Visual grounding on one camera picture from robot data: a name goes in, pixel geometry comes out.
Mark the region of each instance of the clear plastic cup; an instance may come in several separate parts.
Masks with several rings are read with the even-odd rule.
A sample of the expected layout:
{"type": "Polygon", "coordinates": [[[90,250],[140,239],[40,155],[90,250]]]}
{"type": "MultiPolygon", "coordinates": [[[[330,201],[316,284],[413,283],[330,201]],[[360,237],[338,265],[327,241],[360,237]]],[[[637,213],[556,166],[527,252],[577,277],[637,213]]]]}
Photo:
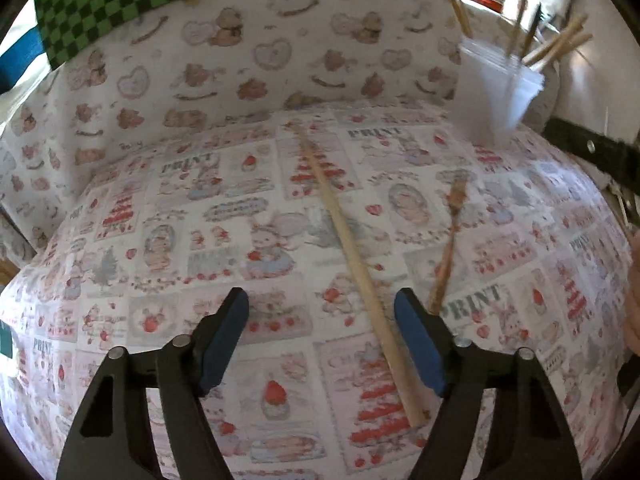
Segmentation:
{"type": "Polygon", "coordinates": [[[545,77],[484,41],[463,38],[450,120],[468,140],[506,148],[545,77]]]}

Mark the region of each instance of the christmas tree print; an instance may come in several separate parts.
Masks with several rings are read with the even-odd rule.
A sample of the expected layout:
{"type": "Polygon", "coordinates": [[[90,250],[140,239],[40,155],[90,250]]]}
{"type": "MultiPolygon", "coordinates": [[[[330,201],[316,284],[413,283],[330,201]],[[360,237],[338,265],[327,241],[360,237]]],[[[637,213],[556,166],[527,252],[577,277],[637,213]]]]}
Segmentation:
{"type": "MultiPolygon", "coordinates": [[[[312,143],[312,150],[329,183],[338,191],[344,191],[345,183],[342,182],[342,178],[347,172],[329,160],[326,153],[324,153],[317,144],[312,143]]],[[[308,196],[313,192],[317,186],[317,182],[311,164],[306,156],[300,155],[298,157],[298,164],[295,167],[294,173],[289,177],[289,180],[292,184],[300,188],[293,190],[293,196],[300,196],[301,192],[303,196],[308,196]]],[[[346,187],[353,188],[354,186],[355,184],[352,181],[346,182],[346,187]]]]}
{"type": "Polygon", "coordinates": [[[135,216],[132,202],[132,192],[126,192],[116,199],[113,208],[102,221],[104,231],[98,234],[98,238],[104,238],[111,232],[120,231],[121,233],[125,233],[133,229],[133,226],[130,224],[130,221],[135,216]]]}
{"type": "MultiPolygon", "coordinates": [[[[386,451],[399,450],[401,439],[410,432],[409,420],[402,407],[398,389],[380,350],[367,342],[356,352],[359,370],[353,380],[362,389],[358,413],[349,437],[352,446],[367,449],[373,465],[382,461],[386,451]]],[[[354,465],[363,467],[366,460],[359,456],[354,465]]]]}
{"type": "Polygon", "coordinates": [[[100,292],[104,292],[104,287],[111,286],[110,281],[115,280],[118,274],[118,261],[113,256],[113,247],[109,247],[103,254],[100,263],[92,270],[94,275],[91,277],[91,281],[100,286],[100,292]]]}

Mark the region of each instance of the wooden skewer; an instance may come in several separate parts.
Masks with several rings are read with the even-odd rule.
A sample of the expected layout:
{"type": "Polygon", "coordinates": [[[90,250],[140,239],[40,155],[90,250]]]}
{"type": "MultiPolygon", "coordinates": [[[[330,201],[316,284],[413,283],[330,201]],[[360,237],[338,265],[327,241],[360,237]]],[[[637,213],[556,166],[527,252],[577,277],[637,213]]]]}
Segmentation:
{"type": "Polygon", "coordinates": [[[306,156],[309,165],[314,172],[314,176],[318,181],[322,202],[329,211],[334,222],[335,230],[338,234],[338,238],[340,238],[342,250],[344,251],[344,255],[347,259],[351,275],[358,286],[362,301],[369,313],[373,330],[380,340],[382,351],[385,355],[386,362],[389,364],[389,369],[394,383],[398,388],[398,394],[400,395],[400,400],[404,406],[404,411],[406,412],[409,424],[411,427],[419,426],[425,423],[426,419],[410,382],[405,360],[400,353],[398,344],[396,343],[389,323],[386,320],[384,306],[378,297],[376,287],[371,279],[369,271],[367,270],[366,264],[362,261],[356,241],[349,229],[349,225],[344,217],[342,208],[340,208],[340,203],[338,202],[329,180],[314,155],[311,144],[306,138],[304,129],[297,124],[294,126],[294,130],[300,139],[302,152],[306,156]]]}
{"type": "Polygon", "coordinates": [[[542,19],[542,4],[538,4],[538,7],[536,8],[536,13],[533,16],[533,20],[531,22],[531,26],[527,31],[527,35],[524,39],[524,43],[522,44],[522,48],[520,49],[520,60],[524,60],[524,57],[527,55],[527,52],[531,47],[531,43],[533,43],[533,38],[536,37],[536,31],[538,30],[538,25],[540,24],[541,19],[542,19]]]}
{"type": "Polygon", "coordinates": [[[451,213],[451,231],[449,240],[442,251],[440,269],[436,275],[436,281],[431,287],[427,299],[427,312],[439,316],[442,310],[442,301],[447,293],[447,285],[453,269],[453,249],[455,247],[456,232],[458,231],[458,215],[466,199],[466,178],[456,179],[449,191],[449,211],[451,213]]]}
{"type": "MultiPolygon", "coordinates": [[[[581,14],[579,18],[580,18],[580,27],[576,30],[576,32],[580,32],[582,26],[584,25],[584,22],[587,21],[588,16],[586,14],[581,14]]],[[[529,54],[528,56],[525,56],[522,62],[526,66],[532,66],[533,64],[544,59],[544,57],[553,49],[553,47],[556,46],[556,43],[558,43],[558,41],[560,40],[561,35],[562,35],[562,32],[560,32],[560,34],[556,34],[553,38],[551,38],[549,41],[539,46],[531,54],[529,54]]]]}
{"type": "Polygon", "coordinates": [[[509,41],[509,45],[507,50],[505,51],[505,55],[507,59],[511,57],[513,51],[516,48],[516,44],[518,43],[518,37],[520,36],[520,25],[522,23],[522,17],[524,16],[524,9],[527,7],[527,0],[520,0],[520,9],[518,10],[518,17],[516,18],[516,22],[513,25],[513,31],[511,32],[511,39],[509,41]]]}
{"type": "Polygon", "coordinates": [[[569,21],[569,25],[567,25],[566,28],[560,33],[556,44],[552,47],[549,53],[546,54],[546,56],[542,60],[532,65],[530,68],[534,72],[542,72],[548,65],[553,62],[555,58],[557,58],[558,54],[560,54],[560,52],[562,52],[562,50],[564,49],[564,46],[569,43],[571,38],[578,32],[578,30],[582,27],[586,20],[586,14],[579,14],[574,19],[569,21]]]}
{"type": "Polygon", "coordinates": [[[466,28],[466,35],[469,38],[473,38],[473,31],[471,30],[471,24],[469,23],[469,16],[466,13],[466,5],[462,2],[462,0],[458,0],[458,5],[460,6],[460,11],[462,12],[462,19],[465,21],[465,25],[463,28],[466,28]]]}
{"type": "Polygon", "coordinates": [[[449,0],[449,1],[451,2],[451,6],[453,7],[453,12],[455,12],[458,22],[460,23],[460,27],[462,28],[462,33],[466,37],[471,38],[472,32],[471,30],[468,30],[465,27],[465,21],[464,21],[464,18],[462,17],[462,10],[460,10],[460,6],[458,5],[458,2],[456,0],[449,0]]]}

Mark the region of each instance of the patterned tablecloth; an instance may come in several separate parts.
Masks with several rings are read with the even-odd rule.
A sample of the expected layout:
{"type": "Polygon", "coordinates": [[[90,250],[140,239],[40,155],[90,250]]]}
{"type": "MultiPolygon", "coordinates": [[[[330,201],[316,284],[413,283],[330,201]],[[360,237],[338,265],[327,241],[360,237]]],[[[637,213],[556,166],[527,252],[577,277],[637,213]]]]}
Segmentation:
{"type": "MultiPolygon", "coordinates": [[[[532,131],[494,152],[412,98],[236,118],[100,171],[0,298],[17,343],[0,400],[30,461],[54,478],[110,347],[158,348],[239,285],[250,318],[222,386],[203,402],[234,477],[406,478],[438,401],[419,388],[429,423],[409,428],[294,121],[307,128],[391,321],[402,286],[426,298],[447,237],[447,193],[466,175],[442,317],[483,348],[536,350],[593,472],[624,413],[615,379],[625,237],[588,177],[532,131]]],[[[491,400],[466,478],[478,473],[491,400]]],[[[148,402],[162,470],[175,479],[156,391],[148,402]]]]}
{"type": "MultiPolygon", "coordinates": [[[[511,25],[469,9],[476,38],[511,25]]],[[[450,100],[460,31],[448,0],[184,0],[151,10],[49,74],[0,137],[0,203],[42,250],[91,177],[176,133],[373,97],[450,100]]],[[[525,122],[541,131],[559,77],[525,122]]]]}

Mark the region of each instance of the wooden brush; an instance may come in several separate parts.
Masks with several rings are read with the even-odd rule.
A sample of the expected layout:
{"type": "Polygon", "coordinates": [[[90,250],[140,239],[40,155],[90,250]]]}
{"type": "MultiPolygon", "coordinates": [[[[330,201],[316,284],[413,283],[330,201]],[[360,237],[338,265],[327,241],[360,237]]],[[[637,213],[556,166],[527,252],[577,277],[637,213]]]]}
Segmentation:
{"type": "Polygon", "coordinates": [[[311,144],[306,138],[304,128],[299,124],[294,124],[293,129],[300,139],[302,153],[306,157],[306,160],[308,160],[314,176],[318,181],[322,202],[334,222],[335,231],[337,232],[338,238],[340,238],[340,244],[342,245],[342,251],[347,259],[347,264],[351,271],[351,275],[353,276],[353,280],[360,291],[362,301],[369,313],[373,330],[380,340],[383,354],[385,355],[386,362],[389,365],[394,383],[398,388],[398,394],[402,401],[402,405],[404,406],[404,411],[409,420],[409,424],[412,428],[420,426],[426,422],[426,419],[420,407],[420,403],[418,402],[417,396],[415,395],[414,388],[412,387],[405,360],[402,357],[398,344],[396,343],[396,339],[391,332],[391,327],[386,320],[384,306],[378,297],[375,284],[371,279],[367,265],[360,256],[358,245],[356,244],[353,234],[349,229],[349,225],[344,217],[338,198],[332,189],[331,183],[329,183],[329,180],[324,174],[318,159],[314,155],[311,144]]]}
{"type": "Polygon", "coordinates": [[[522,49],[520,50],[520,60],[524,62],[524,57],[527,55],[531,44],[533,43],[533,39],[536,37],[536,31],[538,30],[538,25],[540,24],[540,20],[542,19],[542,4],[538,4],[536,7],[536,13],[533,16],[533,21],[531,22],[531,26],[527,31],[527,35],[524,38],[524,43],[522,44],[522,49]]]}
{"type": "Polygon", "coordinates": [[[516,44],[518,43],[518,37],[520,36],[520,24],[522,23],[522,17],[524,16],[524,9],[526,7],[527,7],[527,0],[520,0],[518,17],[516,18],[516,22],[513,25],[513,30],[511,31],[511,38],[509,40],[509,45],[507,46],[507,50],[505,51],[505,55],[507,59],[511,57],[511,54],[513,54],[513,51],[516,48],[516,44]]]}
{"type": "Polygon", "coordinates": [[[466,28],[465,26],[465,19],[462,17],[462,10],[460,9],[460,6],[458,5],[458,2],[456,0],[449,0],[451,2],[451,6],[453,7],[453,12],[456,14],[456,18],[458,19],[458,23],[460,24],[460,27],[462,28],[462,33],[468,37],[471,38],[472,37],[472,32],[469,28],[466,28]]]}
{"type": "Polygon", "coordinates": [[[453,250],[455,247],[456,232],[458,230],[458,216],[466,200],[466,178],[456,179],[451,185],[449,197],[449,213],[451,214],[451,229],[449,240],[442,251],[440,268],[436,275],[436,281],[431,287],[427,300],[427,312],[439,316],[442,310],[442,301],[447,293],[447,285],[453,269],[453,250]]]}
{"type": "Polygon", "coordinates": [[[462,2],[462,0],[458,0],[458,5],[460,6],[460,11],[462,14],[462,19],[464,20],[464,27],[463,27],[463,31],[464,29],[466,29],[466,35],[469,38],[473,38],[473,31],[471,30],[471,24],[469,23],[469,16],[466,13],[466,5],[462,2]]]}

